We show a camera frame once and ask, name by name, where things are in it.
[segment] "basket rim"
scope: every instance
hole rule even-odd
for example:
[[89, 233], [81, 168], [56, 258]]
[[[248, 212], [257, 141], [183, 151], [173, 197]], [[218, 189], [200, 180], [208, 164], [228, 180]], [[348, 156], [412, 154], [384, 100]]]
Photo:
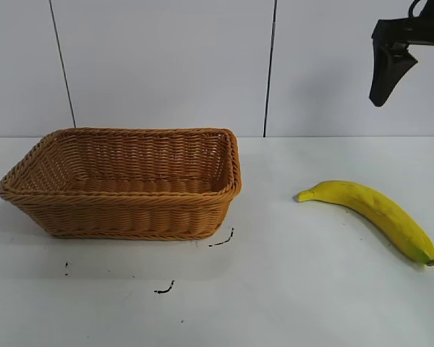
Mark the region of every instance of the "basket rim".
[[[12, 185], [15, 177], [29, 170], [35, 163], [36, 158], [41, 154], [46, 147], [54, 141], [58, 136], [71, 135], [77, 133], [90, 134], [125, 134], [132, 136], [146, 135], [162, 135], [171, 136], [174, 134], [225, 134], [227, 145], [229, 146], [229, 183], [217, 192], [206, 193], [188, 193], [188, 192], [74, 192], [74, 191], [44, 191], [44, 190], [21, 190], [15, 189]], [[239, 155], [237, 147], [237, 139], [233, 132], [228, 129], [218, 128], [191, 128], [191, 129], [124, 129], [124, 128], [68, 128], [60, 129], [43, 137], [30, 152], [16, 164], [0, 181], [0, 196], [10, 202], [25, 200], [28, 203], [33, 203], [33, 200], [42, 203], [43, 199], [49, 203], [81, 203], [81, 202], [147, 202], [149, 205], [153, 202], [161, 204], [170, 202], [170, 199], [180, 200], [183, 203], [218, 203], [232, 200], [239, 194], [242, 188], [241, 172], [239, 167]]]

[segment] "white wall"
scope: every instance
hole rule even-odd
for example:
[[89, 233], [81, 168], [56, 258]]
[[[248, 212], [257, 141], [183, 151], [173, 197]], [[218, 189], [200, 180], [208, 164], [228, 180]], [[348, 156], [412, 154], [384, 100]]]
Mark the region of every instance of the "white wall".
[[47, 0], [0, 0], [0, 136], [71, 127]]
[[278, 0], [267, 135], [434, 135], [434, 47], [410, 47], [420, 62], [384, 107], [368, 99], [376, 22], [410, 3]]
[[78, 127], [261, 136], [273, 0], [53, 0]]

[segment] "wicker basket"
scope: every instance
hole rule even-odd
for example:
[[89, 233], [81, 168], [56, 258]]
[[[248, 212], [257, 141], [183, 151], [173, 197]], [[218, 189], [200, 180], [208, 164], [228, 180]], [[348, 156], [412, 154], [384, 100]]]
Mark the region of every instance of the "wicker basket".
[[241, 189], [225, 129], [64, 129], [0, 182], [0, 196], [62, 238], [193, 240]]

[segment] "yellow banana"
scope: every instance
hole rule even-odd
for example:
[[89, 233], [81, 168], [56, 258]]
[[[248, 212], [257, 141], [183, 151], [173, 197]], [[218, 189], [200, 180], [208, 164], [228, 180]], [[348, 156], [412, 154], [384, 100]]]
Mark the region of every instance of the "yellow banana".
[[409, 259], [434, 265], [434, 245], [418, 224], [394, 201], [361, 184], [324, 181], [300, 192], [297, 201], [319, 200], [357, 211], [375, 224]]

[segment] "white tabletop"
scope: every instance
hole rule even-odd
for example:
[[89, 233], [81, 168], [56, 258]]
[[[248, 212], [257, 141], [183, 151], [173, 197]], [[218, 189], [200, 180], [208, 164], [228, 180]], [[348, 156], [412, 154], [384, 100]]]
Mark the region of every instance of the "white tabletop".
[[[0, 139], [0, 178], [37, 140]], [[292, 199], [357, 181], [434, 241], [434, 137], [240, 139], [239, 151], [242, 193], [199, 242], [52, 239], [0, 200], [0, 347], [434, 347], [434, 267], [356, 213]]]

